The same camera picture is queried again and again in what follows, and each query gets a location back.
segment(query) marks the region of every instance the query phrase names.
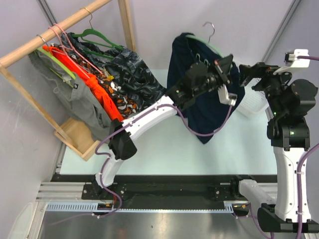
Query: clothing rack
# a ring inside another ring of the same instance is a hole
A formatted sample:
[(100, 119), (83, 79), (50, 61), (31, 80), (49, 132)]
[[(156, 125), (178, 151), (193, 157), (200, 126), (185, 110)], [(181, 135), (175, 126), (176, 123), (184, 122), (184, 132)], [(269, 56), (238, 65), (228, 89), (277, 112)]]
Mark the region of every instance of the clothing rack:
[[(87, 17), (90, 13), (95, 12), (110, 1), (111, 0), (96, 0), (86, 6), (86, 9), (81, 8), (79, 11), (60, 22), (59, 25), (63, 30), (67, 30), (80, 20)], [(136, 51), (129, 0), (118, 0), (118, 3), (126, 45), (130, 50)], [(52, 28), (59, 34), (62, 33), (61, 29), (57, 26), (53, 26)], [(54, 134), (62, 142), (68, 145), (83, 159), (88, 160), (93, 155), (94, 150), (99, 143), (99, 141), (94, 141), (92, 139), (91, 132), (88, 127), (83, 122), (74, 120), (72, 118), (68, 119), (64, 124), (59, 125), (7, 70), (7, 67), (36, 50), (38, 47), (42, 46), (44, 41), (48, 42), (56, 37), (55, 33), (51, 29), (46, 30), (39, 36), (36, 36), (25, 45), (0, 58), (0, 73), (42, 115), (42, 117), (44, 117), (53, 126), (55, 129)]]

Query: white basket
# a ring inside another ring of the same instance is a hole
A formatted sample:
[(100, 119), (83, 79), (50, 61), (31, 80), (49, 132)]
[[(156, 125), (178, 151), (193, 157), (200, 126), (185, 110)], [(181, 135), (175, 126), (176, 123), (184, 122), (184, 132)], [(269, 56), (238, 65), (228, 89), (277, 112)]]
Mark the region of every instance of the white basket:
[(252, 79), (251, 82), (245, 86), (245, 97), (237, 107), (237, 110), (247, 117), (257, 115), (268, 107), (264, 92), (253, 91), (252, 86), (256, 85), (260, 78)]

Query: white wall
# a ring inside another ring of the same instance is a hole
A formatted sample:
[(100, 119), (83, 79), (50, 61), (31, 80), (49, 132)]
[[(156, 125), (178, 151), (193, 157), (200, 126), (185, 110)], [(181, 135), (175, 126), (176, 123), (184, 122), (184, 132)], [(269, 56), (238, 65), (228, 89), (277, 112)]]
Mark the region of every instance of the white wall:
[[(62, 21), (91, 0), (47, 0)], [(260, 61), (292, 0), (130, 0), (137, 50), (151, 69), (167, 69), (174, 38), (184, 31), (208, 39), (225, 54), (247, 64)], [(74, 28), (82, 32), (89, 18)], [(114, 0), (93, 13), (93, 27), (125, 45), (118, 4)]]
[[(1, 1), (0, 57), (47, 28), (34, 0)], [(12, 74), (59, 123), (66, 111), (27, 57), (9, 67)], [(0, 76), (0, 238), (5, 239), (16, 216), (33, 202), (41, 181), (51, 177), (59, 140), (53, 128)]]
[[(268, 63), (283, 65), (285, 52), (296, 48), (308, 49), (311, 56), (319, 56), (319, 1), (302, 1), (290, 25), (274, 49)], [(307, 79), (319, 87), (319, 62), (311, 61), (310, 67), (294, 74), (293, 79)], [(319, 95), (317, 105), (306, 116), (310, 128), (311, 145), (319, 143)], [(313, 218), (319, 222), (319, 151), (315, 152), (307, 164), (307, 191), (309, 208)]]

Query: red-orange shirt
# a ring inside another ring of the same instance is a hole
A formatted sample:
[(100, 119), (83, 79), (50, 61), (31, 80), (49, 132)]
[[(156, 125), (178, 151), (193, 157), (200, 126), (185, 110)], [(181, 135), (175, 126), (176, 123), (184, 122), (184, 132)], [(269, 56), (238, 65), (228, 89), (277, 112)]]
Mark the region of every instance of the red-orange shirt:
[(66, 56), (64, 51), (61, 51), (60, 49), (53, 46), (47, 47), (45, 45), (43, 46), (43, 49), (50, 52), (63, 65), (65, 65), (70, 71), (75, 72), (85, 82), (85, 84), (91, 89), (91, 92), (94, 94), (96, 99), (103, 106), (104, 110), (106, 111), (111, 120), (123, 120), (122, 115), (118, 111), (117, 107), (115, 106), (114, 102), (112, 101), (108, 93), (98, 84), (98, 80), (96, 79), (95, 75), (88, 73), (84, 69), (80, 70), (77, 67), (78, 65), (68, 56)]

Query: navy blue shirt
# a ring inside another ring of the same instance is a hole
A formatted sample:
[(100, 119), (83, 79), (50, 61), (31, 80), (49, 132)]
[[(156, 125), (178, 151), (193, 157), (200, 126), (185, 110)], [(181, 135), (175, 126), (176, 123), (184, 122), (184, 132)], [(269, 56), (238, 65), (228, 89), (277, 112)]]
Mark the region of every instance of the navy blue shirt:
[[(182, 33), (173, 42), (167, 76), (168, 89), (185, 75), (193, 63), (204, 62), (208, 65), (221, 58), (204, 43), (187, 38), (188, 34), (192, 33)], [(228, 92), (237, 94), (238, 97), (235, 107), (232, 108), (233, 113), (245, 96), (244, 88), (239, 86), (239, 71), (234, 62), (230, 70), (230, 79), (232, 84), (227, 86)], [(197, 97), (195, 104), (184, 110), (183, 115), (188, 118), (188, 126), (192, 130), (198, 133), (211, 133), (223, 124), (228, 110), (229, 105), (220, 103), (216, 90)], [(212, 136), (198, 136), (198, 139), (204, 144), (211, 138)]]

